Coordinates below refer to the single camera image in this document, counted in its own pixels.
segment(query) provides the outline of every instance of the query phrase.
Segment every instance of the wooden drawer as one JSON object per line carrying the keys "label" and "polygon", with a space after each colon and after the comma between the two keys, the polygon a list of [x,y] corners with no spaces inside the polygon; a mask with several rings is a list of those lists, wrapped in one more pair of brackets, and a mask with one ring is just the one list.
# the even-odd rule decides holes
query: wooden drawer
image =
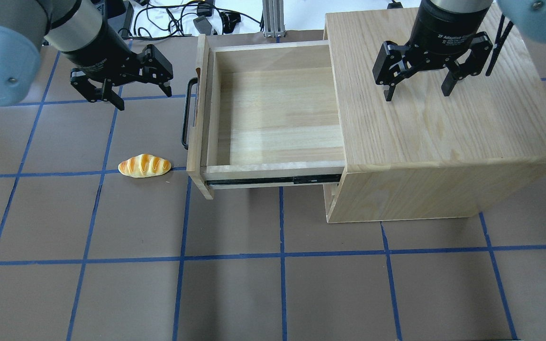
{"label": "wooden drawer", "polygon": [[209,48],[199,39],[187,171],[204,196],[338,182],[345,155],[328,42]]}

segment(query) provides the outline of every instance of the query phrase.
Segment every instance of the bolt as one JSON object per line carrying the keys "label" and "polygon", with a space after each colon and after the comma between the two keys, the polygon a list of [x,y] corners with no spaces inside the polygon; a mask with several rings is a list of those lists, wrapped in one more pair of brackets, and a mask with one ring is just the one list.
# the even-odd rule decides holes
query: bolt
{"label": "bolt", "polygon": [[545,3],[542,2],[542,1],[535,1],[532,3],[532,9],[535,10],[535,11],[538,11],[539,9],[541,9],[543,7]]}

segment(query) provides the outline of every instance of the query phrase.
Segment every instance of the drawer front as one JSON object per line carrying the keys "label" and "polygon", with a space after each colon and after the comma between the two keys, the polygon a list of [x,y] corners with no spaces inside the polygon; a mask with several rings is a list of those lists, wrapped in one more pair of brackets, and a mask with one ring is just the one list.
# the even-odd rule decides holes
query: drawer front
{"label": "drawer front", "polygon": [[327,41],[209,48],[199,38],[187,171],[213,188],[335,183],[345,168]]}

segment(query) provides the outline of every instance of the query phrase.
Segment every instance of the cabinet top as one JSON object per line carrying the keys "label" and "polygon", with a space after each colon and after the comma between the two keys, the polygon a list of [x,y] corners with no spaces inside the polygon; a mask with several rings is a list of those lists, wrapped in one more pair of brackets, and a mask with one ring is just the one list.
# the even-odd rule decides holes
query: cabinet top
{"label": "cabinet top", "polygon": [[[326,15],[347,171],[546,162],[546,91],[517,30],[490,77],[468,76],[444,97],[448,71],[419,72],[385,101],[374,61],[383,41],[409,39],[417,10]],[[479,30],[494,39],[500,16],[494,4]]]}

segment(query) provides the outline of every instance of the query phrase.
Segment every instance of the bread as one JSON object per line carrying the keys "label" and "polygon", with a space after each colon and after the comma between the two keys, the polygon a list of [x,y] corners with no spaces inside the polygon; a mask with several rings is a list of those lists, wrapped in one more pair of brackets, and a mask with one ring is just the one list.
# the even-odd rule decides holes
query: bread
{"label": "bread", "polygon": [[171,162],[150,154],[129,158],[117,166],[120,173],[133,178],[147,178],[163,175],[172,169]]}

